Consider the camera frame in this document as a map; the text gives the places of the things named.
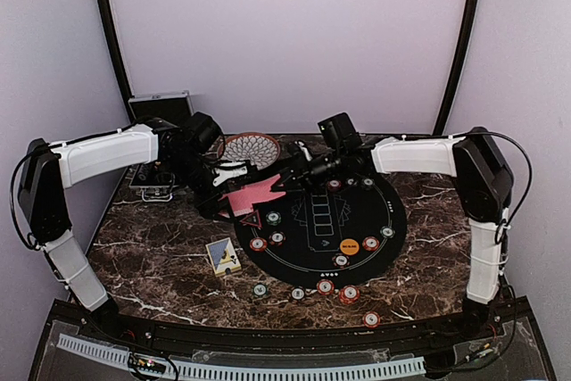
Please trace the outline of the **red chip mat top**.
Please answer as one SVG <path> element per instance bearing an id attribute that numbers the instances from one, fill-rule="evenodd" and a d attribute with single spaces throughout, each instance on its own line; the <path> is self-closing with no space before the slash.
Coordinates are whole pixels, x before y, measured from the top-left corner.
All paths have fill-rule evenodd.
<path id="1" fill-rule="evenodd" d="M 343 187 L 343 182 L 338 179 L 331 179 L 327 182 L 327 190 L 330 192 L 339 191 Z"/>

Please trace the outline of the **red chip mat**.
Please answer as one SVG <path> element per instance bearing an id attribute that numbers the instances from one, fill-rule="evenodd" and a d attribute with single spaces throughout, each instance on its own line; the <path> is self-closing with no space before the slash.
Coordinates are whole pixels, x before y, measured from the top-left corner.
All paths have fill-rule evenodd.
<path id="1" fill-rule="evenodd" d="M 380 241 L 375 236 L 367 236 L 363 242 L 362 247 L 365 251 L 374 252 L 380 246 Z"/>
<path id="2" fill-rule="evenodd" d="M 267 249 L 268 243 L 262 237 L 255 237 L 250 241 L 249 245 L 254 252 L 264 252 Z"/>
<path id="3" fill-rule="evenodd" d="M 327 182 L 327 190 L 330 192 L 339 191 L 343 187 L 343 182 L 338 179 L 331 179 Z"/>

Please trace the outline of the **black chip mat front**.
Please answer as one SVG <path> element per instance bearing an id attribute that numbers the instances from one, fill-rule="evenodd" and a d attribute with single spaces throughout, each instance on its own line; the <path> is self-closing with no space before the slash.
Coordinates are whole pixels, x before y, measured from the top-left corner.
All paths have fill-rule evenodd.
<path id="1" fill-rule="evenodd" d="M 350 264 L 349 257 L 342 253 L 336 254 L 333 257 L 332 262 L 337 268 L 344 268 Z"/>

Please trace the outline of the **red playing card deck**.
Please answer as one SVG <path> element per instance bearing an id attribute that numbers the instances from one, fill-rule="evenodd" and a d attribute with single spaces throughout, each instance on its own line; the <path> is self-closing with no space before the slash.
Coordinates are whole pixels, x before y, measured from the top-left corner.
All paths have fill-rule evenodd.
<path id="1" fill-rule="evenodd" d="M 263 186 L 249 185 L 242 189 L 222 195 L 221 201 L 227 200 L 232 213 L 235 216 L 242 216 L 253 212 L 256 203 L 267 200 L 268 190 Z"/>

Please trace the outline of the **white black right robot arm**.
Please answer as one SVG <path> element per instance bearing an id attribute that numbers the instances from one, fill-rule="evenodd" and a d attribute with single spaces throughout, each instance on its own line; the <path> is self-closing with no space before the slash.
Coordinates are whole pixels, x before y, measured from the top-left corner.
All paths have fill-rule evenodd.
<path id="1" fill-rule="evenodd" d="M 345 112 L 322 120 L 318 126 L 329 153 L 313 157 L 297 145 L 285 159 L 272 191 L 313 191 L 342 169 L 450 177 L 471 233 L 466 296 L 480 304 L 491 302 L 507 261 L 507 232 L 521 207 L 512 202 L 515 176 L 495 141 L 513 144 L 514 139 L 476 127 L 448 136 L 388 135 L 366 144 Z"/>

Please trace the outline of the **green chip mat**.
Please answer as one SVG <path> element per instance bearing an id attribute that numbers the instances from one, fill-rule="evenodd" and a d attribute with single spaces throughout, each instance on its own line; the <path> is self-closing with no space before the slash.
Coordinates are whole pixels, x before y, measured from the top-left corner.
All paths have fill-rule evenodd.
<path id="1" fill-rule="evenodd" d="M 265 219 L 270 226 L 277 226 L 281 223 L 282 217 L 278 211 L 270 211 Z"/>
<path id="2" fill-rule="evenodd" d="M 380 233 L 384 238 L 389 239 L 394 237 L 395 230 L 392 229 L 391 227 L 385 226 L 380 229 Z"/>
<path id="3" fill-rule="evenodd" d="M 372 189 L 374 185 L 375 185 L 375 181 L 372 178 L 363 178 L 360 181 L 360 186 L 363 189 Z"/>

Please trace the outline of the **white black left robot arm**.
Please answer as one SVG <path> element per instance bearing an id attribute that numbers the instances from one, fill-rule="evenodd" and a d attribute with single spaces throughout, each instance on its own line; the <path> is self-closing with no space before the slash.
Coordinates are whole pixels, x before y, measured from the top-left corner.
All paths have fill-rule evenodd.
<path id="1" fill-rule="evenodd" d="M 61 282 L 84 309 L 93 312 L 90 325 L 107 342 L 119 341 L 126 334 L 126 323 L 106 308 L 111 297 L 72 233 L 66 189 L 110 171 L 160 162 L 207 203 L 221 194 L 227 180 L 247 172 L 242 162 L 206 157 L 220 135 L 219 125 L 201 112 L 180 126 L 148 118 L 70 141 L 36 139 L 15 167 L 10 207 L 20 209 L 29 225 L 28 234 L 19 235 L 21 241 L 30 250 L 44 253 Z"/>

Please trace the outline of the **orange big blind button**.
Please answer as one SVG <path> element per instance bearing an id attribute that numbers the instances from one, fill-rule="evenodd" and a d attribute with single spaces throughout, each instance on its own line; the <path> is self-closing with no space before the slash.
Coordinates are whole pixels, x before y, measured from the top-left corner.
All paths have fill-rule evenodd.
<path id="1" fill-rule="evenodd" d="M 360 244 L 352 238 L 346 238 L 340 243 L 339 249 L 344 255 L 353 256 L 359 252 Z"/>

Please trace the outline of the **red card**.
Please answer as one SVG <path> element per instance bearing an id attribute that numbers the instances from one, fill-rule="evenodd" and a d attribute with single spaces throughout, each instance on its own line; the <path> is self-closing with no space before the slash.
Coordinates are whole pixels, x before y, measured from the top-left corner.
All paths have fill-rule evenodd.
<path id="1" fill-rule="evenodd" d="M 260 201 L 272 201 L 286 195 L 286 191 L 280 184 L 281 176 L 279 174 L 264 179 L 253 184 L 255 196 Z"/>

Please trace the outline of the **green chip mat top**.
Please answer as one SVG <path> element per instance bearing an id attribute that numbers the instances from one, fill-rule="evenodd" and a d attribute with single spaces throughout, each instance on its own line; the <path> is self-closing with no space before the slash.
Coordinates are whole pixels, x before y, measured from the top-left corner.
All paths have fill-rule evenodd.
<path id="1" fill-rule="evenodd" d="M 375 181 L 372 178 L 363 178 L 360 181 L 360 186 L 363 189 L 372 189 L 374 185 L 375 185 Z"/>

